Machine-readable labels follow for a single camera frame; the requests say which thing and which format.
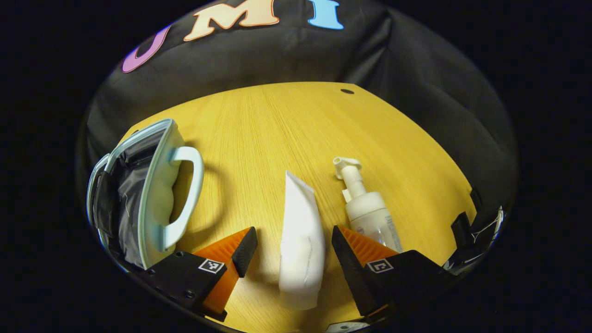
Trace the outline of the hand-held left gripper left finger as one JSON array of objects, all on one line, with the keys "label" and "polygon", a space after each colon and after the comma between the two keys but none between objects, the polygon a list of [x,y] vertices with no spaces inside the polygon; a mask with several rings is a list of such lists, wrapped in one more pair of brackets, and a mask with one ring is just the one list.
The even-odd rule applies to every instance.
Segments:
[{"label": "hand-held left gripper left finger", "polygon": [[148,268],[147,283],[188,311],[223,322],[231,293],[257,248],[257,232],[251,226],[194,253],[172,253]]}]

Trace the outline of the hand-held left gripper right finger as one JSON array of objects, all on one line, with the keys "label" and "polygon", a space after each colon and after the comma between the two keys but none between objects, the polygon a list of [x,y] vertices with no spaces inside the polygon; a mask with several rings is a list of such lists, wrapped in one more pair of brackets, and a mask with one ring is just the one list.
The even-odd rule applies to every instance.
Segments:
[{"label": "hand-held left gripper right finger", "polygon": [[331,242],[358,312],[368,320],[408,314],[456,281],[418,251],[398,253],[345,226],[334,226]]}]

